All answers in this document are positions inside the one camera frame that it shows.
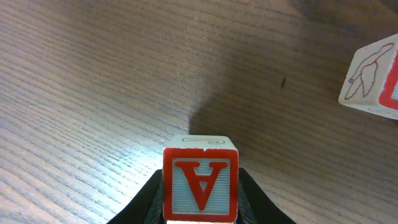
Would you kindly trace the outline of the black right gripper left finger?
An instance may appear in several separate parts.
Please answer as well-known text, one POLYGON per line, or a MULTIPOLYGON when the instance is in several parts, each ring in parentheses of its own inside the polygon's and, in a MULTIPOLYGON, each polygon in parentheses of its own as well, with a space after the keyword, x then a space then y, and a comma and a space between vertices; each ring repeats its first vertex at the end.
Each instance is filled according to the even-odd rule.
POLYGON ((134 198, 107 224, 142 224, 160 187, 162 170, 158 169, 134 198))

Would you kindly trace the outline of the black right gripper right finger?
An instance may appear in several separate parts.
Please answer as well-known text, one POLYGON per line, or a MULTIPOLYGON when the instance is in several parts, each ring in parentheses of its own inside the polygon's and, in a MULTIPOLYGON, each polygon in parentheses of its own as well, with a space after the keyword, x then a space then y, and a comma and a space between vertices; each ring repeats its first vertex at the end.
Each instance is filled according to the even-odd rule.
POLYGON ((239 168, 238 184, 237 224, 296 224, 242 167, 239 168))

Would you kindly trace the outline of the red letter A block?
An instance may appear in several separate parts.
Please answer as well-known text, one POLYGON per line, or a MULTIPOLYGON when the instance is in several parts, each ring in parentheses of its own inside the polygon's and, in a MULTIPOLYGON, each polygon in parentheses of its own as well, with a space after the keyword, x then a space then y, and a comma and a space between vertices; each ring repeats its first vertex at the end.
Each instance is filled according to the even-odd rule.
POLYGON ((238 168, 239 152, 230 138, 174 136, 163 151, 165 220, 235 222, 238 168))

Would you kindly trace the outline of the red letter I block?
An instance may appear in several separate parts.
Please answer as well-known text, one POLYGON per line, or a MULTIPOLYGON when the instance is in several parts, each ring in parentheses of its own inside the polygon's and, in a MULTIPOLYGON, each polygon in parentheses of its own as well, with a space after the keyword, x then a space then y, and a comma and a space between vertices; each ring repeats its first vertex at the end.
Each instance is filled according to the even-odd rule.
POLYGON ((338 102, 350 108, 397 119, 397 35, 358 49, 338 102))

